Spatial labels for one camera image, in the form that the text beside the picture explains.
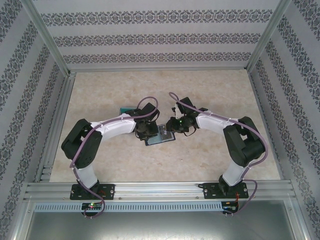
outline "black bracket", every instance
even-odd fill
[[[114,184],[99,184],[95,189],[95,193],[101,196],[104,200],[113,200],[115,195]],[[96,196],[86,191],[80,184],[73,184],[70,193],[71,200],[99,200]]]
[[[220,190],[218,182],[205,182],[199,184],[198,187],[203,189],[205,199],[235,199],[236,194],[238,194],[239,199],[249,198],[247,184],[244,182],[231,186],[226,195]]]

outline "damask wallpaper stripe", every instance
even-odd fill
[[[278,3],[67,0],[72,7],[63,8],[60,0],[34,1],[74,70],[245,67]]]
[[[0,240],[5,240],[22,185],[34,180],[64,77],[20,1],[1,2],[0,8]]]
[[[281,171],[293,182],[311,239],[320,239],[317,5],[315,0],[291,2],[250,73]]]

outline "beige marble floor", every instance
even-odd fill
[[[159,100],[157,124],[164,124],[173,116],[175,104],[169,91],[181,99],[188,96],[197,108],[219,115],[251,117],[266,137],[245,70],[92,72],[76,76],[59,146],[79,119],[98,122],[114,118],[121,106],[135,106],[146,96]],[[94,169],[101,182],[214,181],[230,160],[224,137],[199,129],[190,137],[176,134],[176,141],[152,146],[131,134],[116,136],[100,144]],[[59,147],[50,181],[74,182],[69,164]],[[272,153],[246,177],[280,179]]]

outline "perforated metal strip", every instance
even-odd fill
[[[81,202],[75,203],[37,203],[36,213],[78,213],[81,212]],[[220,201],[203,202],[107,202],[105,212],[206,212],[222,211]]]

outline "patterned wallpaper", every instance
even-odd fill
[[[245,67],[279,0],[35,0],[72,70]]]
[[[316,0],[293,0],[250,73],[311,239],[320,239],[319,16]]]
[[[0,240],[33,182],[64,77],[18,0],[0,3]]]

